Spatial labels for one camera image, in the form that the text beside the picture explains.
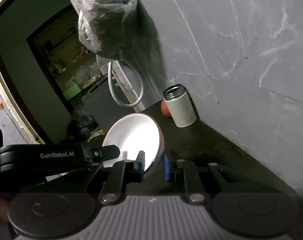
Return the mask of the white door frame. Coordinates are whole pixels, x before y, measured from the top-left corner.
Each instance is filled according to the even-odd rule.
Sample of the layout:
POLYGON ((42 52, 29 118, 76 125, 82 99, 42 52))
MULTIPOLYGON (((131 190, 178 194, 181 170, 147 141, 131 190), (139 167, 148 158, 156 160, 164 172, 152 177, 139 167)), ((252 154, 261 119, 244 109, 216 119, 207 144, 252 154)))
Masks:
MULTIPOLYGON (((0 16, 15 0, 0 0, 0 16)), ((24 131, 23 138, 28 138, 28 143, 31 144, 44 144, 45 142, 38 135, 33 126, 29 123, 28 119, 24 115, 23 111, 19 108, 19 104, 16 102, 12 92, 13 82, 8 72, 4 69, 3 60, 0 58, 0 94, 3 98, 10 115, 13 116, 14 124, 19 125, 18 130, 24 131)))

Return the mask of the dark grey cabinet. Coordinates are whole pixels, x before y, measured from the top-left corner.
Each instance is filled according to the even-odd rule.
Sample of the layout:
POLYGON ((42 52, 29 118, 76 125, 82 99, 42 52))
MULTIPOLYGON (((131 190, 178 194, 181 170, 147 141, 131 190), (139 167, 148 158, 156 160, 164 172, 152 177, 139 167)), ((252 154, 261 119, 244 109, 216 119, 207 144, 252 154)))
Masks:
POLYGON ((98 126, 105 132, 122 117, 136 112, 133 108, 124 108, 115 103, 107 82, 88 92, 82 101, 98 126))

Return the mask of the clear plastic bag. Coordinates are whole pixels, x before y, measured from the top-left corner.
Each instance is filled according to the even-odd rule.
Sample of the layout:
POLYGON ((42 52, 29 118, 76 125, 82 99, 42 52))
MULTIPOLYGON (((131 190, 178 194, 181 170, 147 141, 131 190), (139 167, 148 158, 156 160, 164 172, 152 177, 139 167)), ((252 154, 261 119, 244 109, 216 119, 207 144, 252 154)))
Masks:
POLYGON ((120 60, 135 36, 138 0, 81 0, 79 41, 97 56, 120 60))

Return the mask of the white bowl red rim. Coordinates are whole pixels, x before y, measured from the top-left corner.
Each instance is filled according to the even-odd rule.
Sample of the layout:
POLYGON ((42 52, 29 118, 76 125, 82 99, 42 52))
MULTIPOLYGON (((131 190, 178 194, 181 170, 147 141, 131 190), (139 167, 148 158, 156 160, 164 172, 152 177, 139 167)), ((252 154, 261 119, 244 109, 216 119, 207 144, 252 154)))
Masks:
POLYGON ((115 145, 120 155, 103 162, 112 167, 122 160, 136 160, 138 153, 145 153, 144 175, 150 176, 162 161, 165 151, 164 135, 159 124, 149 115, 132 113, 119 119, 107 132, 103 146, 115 145))

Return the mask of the black table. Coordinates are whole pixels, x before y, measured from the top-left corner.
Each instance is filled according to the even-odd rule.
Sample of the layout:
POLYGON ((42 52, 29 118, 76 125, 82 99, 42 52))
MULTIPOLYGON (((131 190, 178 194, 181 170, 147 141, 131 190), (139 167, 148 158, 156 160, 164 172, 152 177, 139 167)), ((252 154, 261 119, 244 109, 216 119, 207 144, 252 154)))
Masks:
POLYGON ((159 124, 165 139, 165 151, 173 159, 191 161, 198 169, 206 192, 294 193, 289 185, 256 159, 197 120, 191 126, 178 128, 161 113, 159 102, 144 110, 159 124))

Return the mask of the green box on shelf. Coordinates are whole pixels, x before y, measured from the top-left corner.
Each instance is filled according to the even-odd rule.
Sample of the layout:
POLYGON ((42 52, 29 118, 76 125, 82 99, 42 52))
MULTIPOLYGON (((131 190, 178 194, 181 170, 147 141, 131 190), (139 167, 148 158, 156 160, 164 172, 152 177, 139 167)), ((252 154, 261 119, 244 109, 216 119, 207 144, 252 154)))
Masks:
POLYGON ((82 86, 80 84, 75 83, 73 86, 71 86, 69 89, 67 89, 63 95, 66 100, 70 100, 77 94, 79 94, 82 90, 82 86))

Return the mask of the red ball lid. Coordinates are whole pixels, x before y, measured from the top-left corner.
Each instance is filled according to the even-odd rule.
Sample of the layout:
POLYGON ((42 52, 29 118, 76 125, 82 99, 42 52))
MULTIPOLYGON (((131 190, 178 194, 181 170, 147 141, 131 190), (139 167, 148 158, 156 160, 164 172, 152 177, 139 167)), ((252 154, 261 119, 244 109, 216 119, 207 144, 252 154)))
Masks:
POLYGON ((171 117, 171 113, 164 100, 161 101, 161 113, 167 118, 171 117))

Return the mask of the white steel thermos flask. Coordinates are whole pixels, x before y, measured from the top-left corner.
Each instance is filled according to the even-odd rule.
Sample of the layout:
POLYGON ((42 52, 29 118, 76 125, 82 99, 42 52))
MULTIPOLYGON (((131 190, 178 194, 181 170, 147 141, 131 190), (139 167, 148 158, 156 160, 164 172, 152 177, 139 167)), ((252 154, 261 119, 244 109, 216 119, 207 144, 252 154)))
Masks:
POLYGON ((190 96, 182 84, 168 87, 163 92, 164 102, 172 119, 179 128, 191 126, 196 119, 190 96))

